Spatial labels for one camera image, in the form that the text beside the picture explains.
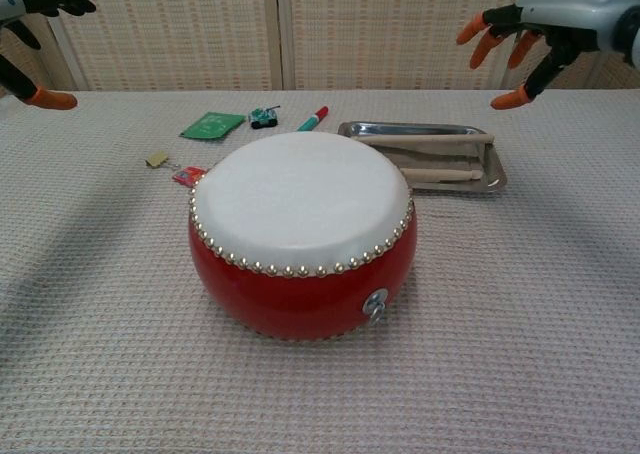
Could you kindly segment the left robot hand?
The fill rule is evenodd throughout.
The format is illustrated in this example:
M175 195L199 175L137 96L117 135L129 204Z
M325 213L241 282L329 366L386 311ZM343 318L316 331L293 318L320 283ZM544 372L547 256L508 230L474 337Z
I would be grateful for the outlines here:
M27 14L57 17L60 11L81 17L97 10L91 0L1 0L1 28L12 32L27 47L41 44L21 18ZM74 95L37 86L6 57L1 56L1 86L27 105L50 110L71 110L77 106Z

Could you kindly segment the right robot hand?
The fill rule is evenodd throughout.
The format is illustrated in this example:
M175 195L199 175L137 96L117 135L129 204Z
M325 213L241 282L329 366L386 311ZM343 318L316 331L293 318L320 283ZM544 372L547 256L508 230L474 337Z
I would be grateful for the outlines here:
M521 86L491 102L496 110L514 109L532 102L582 53L616 52L628 65L639 67L639 0L515 0L480 11L458 33L463 45L482 37L469 61L478 68L489 52L519 33L507 67L518 67L527 53L544 39L549 52Z

